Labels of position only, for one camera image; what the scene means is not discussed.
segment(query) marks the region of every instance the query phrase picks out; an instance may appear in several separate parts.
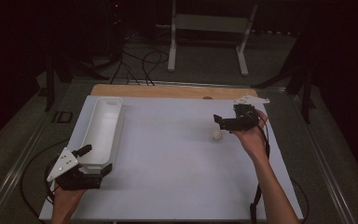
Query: human arm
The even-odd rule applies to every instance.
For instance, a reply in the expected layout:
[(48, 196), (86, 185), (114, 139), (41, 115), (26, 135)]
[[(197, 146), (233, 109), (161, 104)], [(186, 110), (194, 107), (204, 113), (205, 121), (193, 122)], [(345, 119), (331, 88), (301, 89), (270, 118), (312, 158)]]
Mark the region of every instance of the human arm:
[[(264, 128), (268, 117), (257, 111), (261, 120), (259, 126)], [(286, 197), (276, 175), (274, 174), (265, 150), (265, 139), (261, 131), (254, 127), (247, 132), (233, 132), (240, 139), (245, 151), (255, 166), (255, 172), (266, 208), (268, 223), (299, 223), (292, 205)]]
[(57, 185), (56, 188), (51, 224), (67, 224), (86, 190), (64, 190)]

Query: white table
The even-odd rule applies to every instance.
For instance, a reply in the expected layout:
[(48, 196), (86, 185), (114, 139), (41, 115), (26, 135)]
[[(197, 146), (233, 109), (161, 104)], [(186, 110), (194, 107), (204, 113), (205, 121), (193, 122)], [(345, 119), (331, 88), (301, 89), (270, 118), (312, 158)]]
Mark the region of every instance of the white table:
[[(93, 102), (89, 96), (69, 149), (78, 149)], [(250, 219), (255, 169), (238, 139), (218, 128), (213, 114), (233, 118), (232, 100), (122, 97), (125, 112), (114, 171), (89, 190), (73, 219), (106, 221), (234, 221)], [(265, 111), (264, 106), (258, 109)], [(303, 218), (270, 124), (270, 162), (298, 218)], [(45, 202), (40, 218), (51, 218)], [(266, 218), (261, 200), (257, 217)]]

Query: white stand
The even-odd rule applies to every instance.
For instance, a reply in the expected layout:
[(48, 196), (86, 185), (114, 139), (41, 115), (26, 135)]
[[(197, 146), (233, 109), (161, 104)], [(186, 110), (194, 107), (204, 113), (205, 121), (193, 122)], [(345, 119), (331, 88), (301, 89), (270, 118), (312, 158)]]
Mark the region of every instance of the white stand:
[(249, 18), (232, 18), (232, 17), (215, 17), (215, 16), (201, 16), (201, 15), (186, 15), (176, 13), (176, 0), (172, 0), (172, 26), (171, 26), (171, 48), (168, 60), (168, 71), (175, 70), (176, 59), (176, 30), (201, 30), (201, 31), (217, 31), (228, 33), (241, 33), (243, 40), (237, 46), (238, 62), (240, 64), (241, 75), (248, 76), (248, 68), (246, 66), (243, 50), (251, 33), (253, 20), (257, 11), (257, 5), (253, 5)]

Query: black strap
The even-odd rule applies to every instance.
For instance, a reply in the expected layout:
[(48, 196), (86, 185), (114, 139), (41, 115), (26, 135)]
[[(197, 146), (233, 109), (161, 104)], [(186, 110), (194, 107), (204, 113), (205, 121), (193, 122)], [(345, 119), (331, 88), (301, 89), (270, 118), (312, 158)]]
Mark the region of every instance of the black strap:
[(258, 202), (260, 201), (261, 198), (261, 188), (260, 185), (257, 185), (257, 191), (255, 192), (255, 198), (254, 198), (254, 202), (251, 203), (250, 206), (250, 210), (251, 210), (251, 220), (252, 223), (256, 224), (257, 223), (257, 218), (256, 218), (256, 208), (258, 205)]
[[(257, 128), (260, 130), (260, 132), (263, 134), (264, 140), (266, 142), (266, 153), (267, 153), (267, 158), (269, 158), (269, 139), (268, 137), (265, 135), (265, 133), (263, 132), (263, 129), (261, 129), (261, 127), (257, 124)], [(251, 211), (251, 220), (253, 224), (257, 223), (257, 215), (256, 215), (256, 210), (257, 210), (257, 205), (258, 202), (260, 201), (261, 198), (261, 188), (260, 185), (257, 185), (257, 190), (255, 192), (255, 198), (253, 203), (251, 203), (250, 205), (250, 211)]]

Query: white container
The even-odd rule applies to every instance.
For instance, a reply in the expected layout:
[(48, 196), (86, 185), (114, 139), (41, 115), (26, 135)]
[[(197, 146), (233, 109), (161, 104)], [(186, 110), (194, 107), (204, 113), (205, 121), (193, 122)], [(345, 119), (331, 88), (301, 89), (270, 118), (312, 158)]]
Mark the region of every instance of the white container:
[(99, 174), (109, 163), (115, 167), (124, 122), (121, 106), (122, 100), (117, 97), (101, 97), (95, 103), (81, 145), (91, 145), (92, 150), (77, 158), (88, 173)]

